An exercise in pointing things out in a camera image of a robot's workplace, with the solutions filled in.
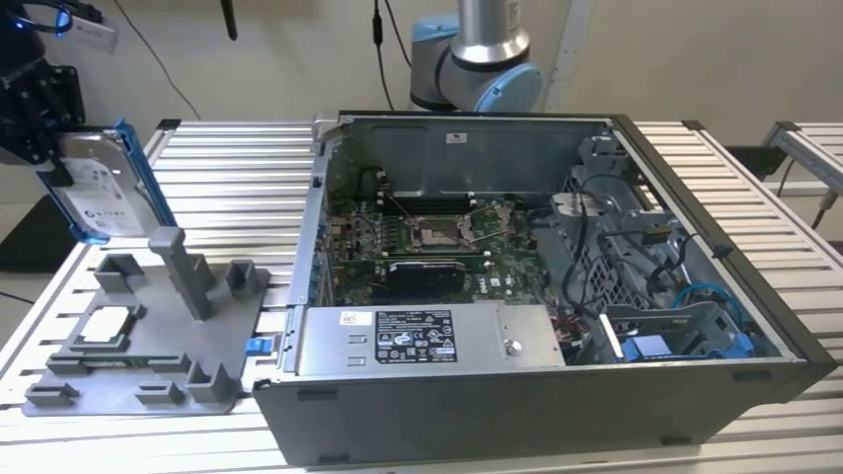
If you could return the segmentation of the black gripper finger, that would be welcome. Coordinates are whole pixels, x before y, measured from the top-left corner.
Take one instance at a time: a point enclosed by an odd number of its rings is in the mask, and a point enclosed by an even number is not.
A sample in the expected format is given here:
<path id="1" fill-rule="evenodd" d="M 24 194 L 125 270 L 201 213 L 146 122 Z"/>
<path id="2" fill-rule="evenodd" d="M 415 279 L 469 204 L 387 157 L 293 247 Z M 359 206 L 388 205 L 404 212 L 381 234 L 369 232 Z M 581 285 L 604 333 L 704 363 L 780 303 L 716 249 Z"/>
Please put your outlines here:
<path id="1" fill-rule="evenodd" d="M 40 83 L 46 108 L 42 121 L 46 129 L 48 158 L 52 169 L 42 172 L 50 186 L 70 186 L 73 179 L 60 162 L 62 151 L 58 135 L 73 131 L 85 123 L 77 71 L 72 66 L 49 65 Z"/>

